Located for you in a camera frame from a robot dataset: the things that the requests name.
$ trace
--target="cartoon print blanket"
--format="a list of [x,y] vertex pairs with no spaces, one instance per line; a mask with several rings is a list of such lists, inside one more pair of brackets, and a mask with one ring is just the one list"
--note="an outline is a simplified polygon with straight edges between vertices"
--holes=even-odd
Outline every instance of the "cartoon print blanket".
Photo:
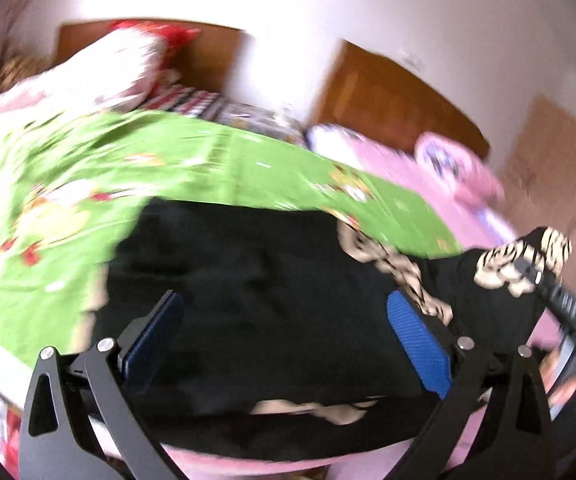
[[71,348],[100,265],[153,196],[321,209],[405,253],[460,252],[413,192],[267,137],[156,111],[0,116],[0,344]]

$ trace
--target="blue pad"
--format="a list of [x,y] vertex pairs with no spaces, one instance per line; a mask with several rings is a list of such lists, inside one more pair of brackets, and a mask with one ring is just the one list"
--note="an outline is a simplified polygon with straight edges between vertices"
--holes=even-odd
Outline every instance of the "blue pad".
[[452,384],[449,355],[428,331],[416,307],[411,306],[398,290],[388,296],[386,313],[423,387],[443,399]]
[[183,298],[169,290],[148,316],[133,321],[140,333],[120,364],[124,391],[135,394],[150,385],[179,332],[184,312]]

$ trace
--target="pillow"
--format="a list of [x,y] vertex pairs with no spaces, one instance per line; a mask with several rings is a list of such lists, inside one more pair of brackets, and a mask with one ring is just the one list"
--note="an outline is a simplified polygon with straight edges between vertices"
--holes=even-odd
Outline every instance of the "pillow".
[[149,32],[164,38],[165,43],[167,43],[167,52],[164,59],[164,66],[166,67],[169,66],[181,47],[195,40],[201,33],[198,28],[148,22],[146,20],[119,20],[110,26],[110,30],[121,30],[122,28],[135,28],[136,30]]
[[351,139],[357,136],[363,137],[339,124],[317,124],[306,132],[306,143],[311,152],[327,156],[355,170],[364,170],[351,144]]
[[128,112],[150,93],[166,48],[158,35],[114,30],[66,62],[0,94],[0,114],[39,104],[78,114]]
[[415,159],[462,205],[481,209],[504,198],[497,177],[475,153],[455,140],[432,132],[421,134],[415,143]]

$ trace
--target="red pillow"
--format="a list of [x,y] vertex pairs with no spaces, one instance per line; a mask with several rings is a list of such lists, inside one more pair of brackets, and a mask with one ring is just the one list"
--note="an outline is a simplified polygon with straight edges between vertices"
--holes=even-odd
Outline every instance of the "red pillow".
[[182,46],[196,39],[201,30],[199,28],[181,27],[181,25],[168,25],[167,23],[148,22],[146,20],[118,20],[110,26],[110,30],[120,28],[138,28],[143,32],[151,32],[165,39],[167,52],[163,66],[167,66]]

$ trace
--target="metal screw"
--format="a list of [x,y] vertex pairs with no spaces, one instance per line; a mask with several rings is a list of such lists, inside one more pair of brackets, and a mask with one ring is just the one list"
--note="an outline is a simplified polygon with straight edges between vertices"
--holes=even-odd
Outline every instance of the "metal screw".
[[472,350],[473,348],[475,348],[475,342],[469,337],[463,335],[459,339],[457,339],[457,346],[462,350]]
[[45,359],[50,359],[54,355],[54,349],[52,346],[46,346],[41,353],[39,354],[41,359],[45,361]]
[[521,345],[519,348],[517,348],[517,352],[519,352],[521,357],[526,359],[532,356],[532,350],[530,350],[530,348],[526,345]]
[[114,339],[111,337],[106,337],[105,339],[101,339],[97,344],[96,348],[100,352],[107,352],[108,350],[112,350],[114,346]]

